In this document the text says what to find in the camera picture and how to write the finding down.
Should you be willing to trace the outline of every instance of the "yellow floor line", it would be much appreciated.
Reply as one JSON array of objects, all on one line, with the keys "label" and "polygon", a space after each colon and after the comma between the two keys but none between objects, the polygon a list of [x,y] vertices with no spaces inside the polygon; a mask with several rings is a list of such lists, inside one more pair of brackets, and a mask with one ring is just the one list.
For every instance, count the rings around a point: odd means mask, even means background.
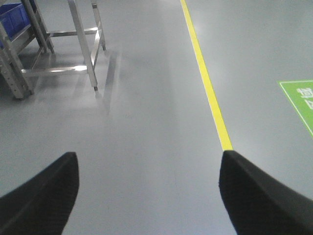
[{"label": "yellow floor line", "polygon": [[207,98],[209,100],[209,104],[211,107],[211,111],[212,111],[212,115],[213,115],[213,119],[216,125],[216,129],[217,132],[219,134],[219,138],[221,141],[221,145],[222,145],[222,149],[223,150],[232,150],[233,147],[231,145],[230,142],[230,138],[223,120],[223,116],[219,107],[219,104],[217,102],[216,96],[215,96],[215,92],[209,77],[209,73],[207,71],[205,62],[204,62],[204,58],[200,49],[200,45],[197,39],[197,35],[189,14],[189,10],[187,7],[187,3],[185,0],[180,0],[180,3],[182,5],[182,9],[185,15],[185,19],[186,19],[186,23],[188,26],[188,30],[189,30],[189,34],[190,34],[190,38],[192,41],[192,45],[196,54],[196,58],[197,58],[197,62],[198,62],[198,66],[199,66],[199,70],[201,73],[201,77],[202,77],[202,81],[205,87],[205,91],[206,91],[206,95]]}]

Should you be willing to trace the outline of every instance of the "floor marking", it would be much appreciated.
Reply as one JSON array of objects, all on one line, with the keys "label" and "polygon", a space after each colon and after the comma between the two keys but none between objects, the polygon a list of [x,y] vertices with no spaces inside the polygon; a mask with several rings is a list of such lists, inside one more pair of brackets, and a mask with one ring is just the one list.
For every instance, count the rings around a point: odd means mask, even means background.
[{"label": "floor marking", "polygon": [[313,80],[281,81],[279,85],[313,137]]},{"label": "floor marking", "polygon": [[197,39],[197,34],[195,32],[190,14],[189,14],[189,10],[187,7],[187,3],[185,0],[180,0],[184,15],[185,15],[185,19],[186,19],[186,23],[187,23],[187,27],[189,30],[189,34],[190,34],[190,38],[191,38],[191,42],[195,51],[195,55],[196,55],[196,59],[198,62],[198,66],[199,66],[199,70],[200,70],[200,74],[202,77],[202,81],[204,84],[204,88],[205,88],[205,92],[211,107],[211,112],[213,115],[213,119],[216,125],[216,129],[220,138],[220,142],[222,145],[222,149],[223,150],[232,150],[232,144],[230,142],[230,138],[224,123],[224,119],[219,107],[219,104],[217,102],[216,96],[215,96],[215,92],[212,86],[212,82],[210,80],[209,77],[209,73],[207,71],[205,62],[204,62],[204,58],[200,49],[200,45]]}]

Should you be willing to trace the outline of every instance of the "green floor sign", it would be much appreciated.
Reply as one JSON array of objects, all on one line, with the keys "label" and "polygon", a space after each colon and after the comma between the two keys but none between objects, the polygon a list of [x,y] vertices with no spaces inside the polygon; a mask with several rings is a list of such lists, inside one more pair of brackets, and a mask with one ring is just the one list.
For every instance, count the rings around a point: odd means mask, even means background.
[{"label": "green floor sign", "polygon": [[313,80],[279,84],[313,137]]}]

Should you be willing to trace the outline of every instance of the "blue storage crate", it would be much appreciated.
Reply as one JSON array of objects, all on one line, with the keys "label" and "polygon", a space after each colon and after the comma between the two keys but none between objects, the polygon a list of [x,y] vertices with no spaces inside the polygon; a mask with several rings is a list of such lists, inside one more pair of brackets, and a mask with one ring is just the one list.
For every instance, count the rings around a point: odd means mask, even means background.
[{"label": "blue storage crate", "polygon": [[30,24],[27,13],[21,3],[2,5],[0,7],[0,21],[10,39]]}]

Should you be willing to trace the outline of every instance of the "metal shelf rack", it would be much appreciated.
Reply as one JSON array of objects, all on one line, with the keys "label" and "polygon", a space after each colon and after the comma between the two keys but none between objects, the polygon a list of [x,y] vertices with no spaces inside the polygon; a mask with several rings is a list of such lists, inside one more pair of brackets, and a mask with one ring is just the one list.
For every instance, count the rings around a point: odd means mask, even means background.
[{"label": "metal shelf rack", "polygon": [[[21,30],[20,33],[10,40],[3,25],[0,23],[0,41],[3,48],[0,48],[0,72],[9,85],[15,98],[23,99],[30,94],[34,94],[33,85],[30,77],[34,76],[56,76],[63,74],[82,74],[89,75],[91,85],[94,90],[98,90],[98,83],[95,75],[100,46],[106,50],[105,38],[97,5],[97,0],[91,0],[91,6],[96,22],[96,27],[84,29],[83,23],[75,0],[67,0],[71,11],[75,31],[53,31],[47,32],[41,12],[36,0],[21,0],[30,20],[30,25]],[[6,0],[0,0],[2,6]],[[95,34],[95,40],[90,53],[86,40],[86,35]],[[57,68],[36,68],[42,53],[49,50],[54,53],[52,37],[77,36],[80,48],[84,57],[84,64]],[[37,39],[39,49],[30,68],[23,67],[19,53],[33,40]]]}]

